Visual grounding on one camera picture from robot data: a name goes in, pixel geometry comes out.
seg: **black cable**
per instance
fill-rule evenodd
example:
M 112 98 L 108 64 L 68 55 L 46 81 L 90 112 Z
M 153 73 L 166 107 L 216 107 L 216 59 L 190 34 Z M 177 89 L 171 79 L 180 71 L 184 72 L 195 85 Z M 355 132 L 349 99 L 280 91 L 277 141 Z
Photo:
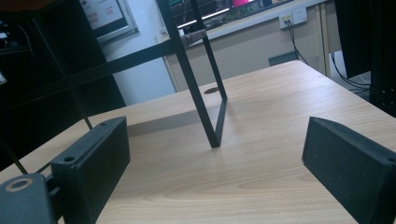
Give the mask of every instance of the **black cable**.
M 361 90 L 368 90 L 369 88 L 367 87 L 361 87 L 361 86 L 370 86 L 370 84 L 365 84 L 365 83 L 358 83 L 358 82 L 354 82 L 352 80 L 347 79 L 346 77 L 344 77 L 343 75 L 341 75 L 340 71 L 338 70 L 337 65 L 335 64 L 335 56 L 334 53 L 331 54 L 332 55 L 332 63 L 334 64 L 334 68 L 337 71 L 338 75 L 340 76 L 341 79 L 343 79 L 347 84 L 354 86 L 356 88 L 359 88 Z
M 294 39 L 294 28 L 293 28 L 293 24 L 291 24 L 291 21 L 287 20 L 285 21 L 285 23 L 288 25 L 289 28 L 289 32 L 290 32 L 290 37 L 291 37 L 291 42 L 293 43 L 294 46 L 294 52 L 296 54 L 297 59 L 300 59 L 300 57 L 304 60 L 304 62 L 306 64 L 308 64 L 308 62 L 306 61 L 306 59 L 304 58 L 304 56 L 300 53 L 300 51 L 297 49 L 296 47 L 296 43 L 295 43 L 295 39 Z

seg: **desk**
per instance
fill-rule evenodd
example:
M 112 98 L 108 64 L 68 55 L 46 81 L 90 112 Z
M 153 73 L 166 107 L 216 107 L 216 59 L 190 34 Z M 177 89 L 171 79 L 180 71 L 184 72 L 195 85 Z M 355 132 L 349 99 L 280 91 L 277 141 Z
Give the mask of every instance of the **desk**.
M 210 148 L 186 91 L 91 117 L 95 125 L 126 116 L 132 154 L 98 223 L 355 223 L 303 166 L 309 117 L 340 122 L 394 151 L 396 119 L 300 62 L 224 85 L 220 148 Z M 216 116 L 221 98 L 204 98 Z M 21 163 L 36 171 L 87 131 L 80 121 Z M 12 165 L 0 182 L 19 174 Z

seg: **black metal frame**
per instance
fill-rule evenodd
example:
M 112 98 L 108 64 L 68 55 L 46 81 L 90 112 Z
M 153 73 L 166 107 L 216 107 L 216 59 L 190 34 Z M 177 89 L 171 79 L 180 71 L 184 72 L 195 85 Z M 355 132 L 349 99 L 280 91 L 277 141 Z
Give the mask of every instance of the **black metal frame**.
M 84 112 L 83 106 L 78 101 L 78 98 L 75 97 L 77 94 L 77 92 L 75 92 L 73 90 L 75 87 L 95 81 L 95 80 L 98 80 L 103 77 L 112 76 L 115 73 L 132 68 L 132 67 L 137 66 L 141 63 L 146 63 L 146 62 L 152 61 L 154 59 L 175 53 L 179 60 L 184 77 L 186 78 L 192 99 L 195 103 L 195 106 L 196 106 L 198 114 L 199 114 L 199 117 L 201 119 L 201 122 L 203 123 L 205 133 L 209 140 L 210 146 L 212 146 L 213 148 L 219 147 L 220 142 L 221 142 L 221 136 L 222 136 L 222 128 L 223 128 L 224 119 L 225 119 L 225 111 L 226 111 L 226 105 L 227 105 L 227 94 L 225 92 L 225 89 L 224 89 L 224 86 L 223 86 L 223 83 L 222 83 L 222 80 L 221 80 L 221 77 L 219 74 L 219 69 L 216 64 L 213 50 L 210 46 L 209 39 L 207 38 L 207 36 L 205 36 L 203 38 L 203 41 L 204 41 L 205 49 L 206 49 L 210 64 L 213 69 L 213 73 L 214 73 L 216 82 L 219 87 L 219 93 L 220 93 L 221 99 L 222 99 L 221 107 L 219 110 L 218 121 L 217 121 L 217 125 L 216 125 L 216 130 L 213 128 L 213 126 L 210 122 L 210 117 L 207 113 L 207 110 L 205 107 L 205 102 L 204 102 L 202 95 L 199 91 L 198 84 L 194 77 L 194 73 L 192 72 L 191 65 L 190 65 L 186 50 L 183 46 L 181 37 L 178 33 L 177 27 L 173 20 L 171 9 L 168 6 L 167 1 L 157 0 L 157 3 L 160 8 L 161 14 L 163 16 L 163 20 L 165 22 L 166 29 L 171 37 L 170 40 L 165 41 L 161 44 L 152 46 L 147 49 L 139 50 L 138 52 L 118 58 L 117 60 L 114 60 L 112 62 L 103 63 L 101 65 L 95 66 L 95 67 L 88 69 L 86 71 L 77 73 L 73 76 L 63 76 L 62 79 L 52 82 L 48 85 L 38 87 L 35 90 L 28 91 L 28 92 L 22 92 L 19 95 L 11 96 L 9 98 L 1 100 L 0 101 L 0 111 L 8 110 L 8 109 L 16 107 L 18 105 L 27 104 L 29 102 L 38 100 L 45 96 L 55 94 L 60 91 L 71 90 L 71 94 L 74 96 L 73 98 L 76 102 L 76 105 L 78 106 L 78 110 L 80 111 L 81 116 L 85 119 L 85 121 L 87 122 L 87 125 L 91 128 L 92 126 L 91 126 L 89 119 L 87 117 L 87 113 Z M 195 14 L 195 17 L 197 20 L 197 24 L 202 29 L 204 29 L 205 26 L 202 21 L 202 17 L 199 12 L 196 0 L 191 0 L 191 5 L 192 5 L 192 9 L 194 11 L 194 14 Z M 39 25 L 37 25 L 37 24 L 40 22 L 39 17 L 40 17 L 40 15 L 35 15 L 35 18 L 34 18 L 34 21 L 36 22 L 36 26 L 38 28 L 39 28 Z

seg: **monitor screen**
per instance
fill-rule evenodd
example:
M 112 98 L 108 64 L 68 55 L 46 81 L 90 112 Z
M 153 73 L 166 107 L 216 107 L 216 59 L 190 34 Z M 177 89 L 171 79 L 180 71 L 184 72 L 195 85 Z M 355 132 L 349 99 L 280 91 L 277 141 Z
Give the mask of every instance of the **monitor screen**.
M 177 29 L 196 22 L 190 0 L 168 0 Z M 228 0 L 197 0 L 203 19 L 208 19 L 230 10 Z
M 80 0 L 80 3 L 99 42 L 128 32 L 138 32 L 124 0 Z
M 233 7 L 241 7 L 254 0 L 233 0 Z

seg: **metal bar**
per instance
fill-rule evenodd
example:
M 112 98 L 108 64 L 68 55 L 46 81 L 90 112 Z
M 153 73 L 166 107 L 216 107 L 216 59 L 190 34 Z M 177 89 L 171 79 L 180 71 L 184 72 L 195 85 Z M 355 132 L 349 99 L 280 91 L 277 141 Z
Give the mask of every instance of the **metal bar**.
M 194 73 L 192 72 L 189 58 L 187 57 L 186 50 L 183 47 L 183 43 L 177 31 L 177 27 L 173 20 L 172 12 L 170 10 L 170 7 L 168 6 L 168 2 L 163 0 L 157 0 L 157 4 L 160 8 L 161 14 L 163 15 L 163 21 L 166 25 L 170 40 L 172 41 L 173 48 L 176 52 L 177 59 L 184 74 L 184 78 L 186 78 L 187 85 L 189 86 L 192 100 L 195 103 L 198 115 L 204 126 L 206 136 L 209 140 L 209 144 L 210 146 L 212 146 L 212 148 L 219 147 L 220 143 L 218 141 L 218 138 L 216 137 L 212 123 L 210 122 L 210 117 L 207 113 L 205 102 L 199 91 L 198 84 L 194 77 Z
M 196 0 L 190 0 L 192 11 L 194 12 L 195 19 L 197 20 L 197 24 L 199 29 L 205 29 L 204 21 L 202 20 L 201 12 L 198 8 L 198 3 Z M 207 57 L 209 58 L 210 65 L 212 66 L 213 74 L 215 76 L 215 80 L 219 87 L 219 92 L 222 99 L 227 99 L 227 93 L 225 92 L 224 85 L 221 80 L 221 75 L 219 72 L 218 64 L 216 63 L 215 55 L 213 54 L 212 47 L 210 46 L 209 38 L 205 36 L 203 38 L 204 46 L 206 49 Z
M 114 73 L 118 73 L 134 66 L 138 66 L 141 63 L 146 63 L 172 53 L 175 53 L 172 43 L 169 40 L 165 41 L 153 47 L 142 49 L 138 52 L 118 58 L 109 63 L 104 63 L 75 75 L 65 77 L 35 90 L 22 92 L 19 95 L 6 98 L 0 101 L 0 112 L 61 91 L 72 89 L 103 77 L 112 76 Z
M 222 137 L 222 131 L 223 131 L 223 127 L 224 127 L 226 108 L 227 108 L 227 99 L 223 99 L 221 101 L 221 106 L 220 106 L 219 115 L 218 115 L 218 122 L 216 124 L 216 130 L 215 130 L 216 137 L 219 141 L 219 144 L 221 144 L 221 137 Z
M 20 160 L 18 159 L 17 155 L 15 155 L 14 151 L 12 151 L 9 145 L 1 137 L 0 137 L 0 148 L 2 148 L 8 154 L 8 156 L 12 159 L 12 161 L 15 163 L 18 169 L 20 169 L 20 171 L 24 175 L 26 175 L 27 171 L 20 163 Z

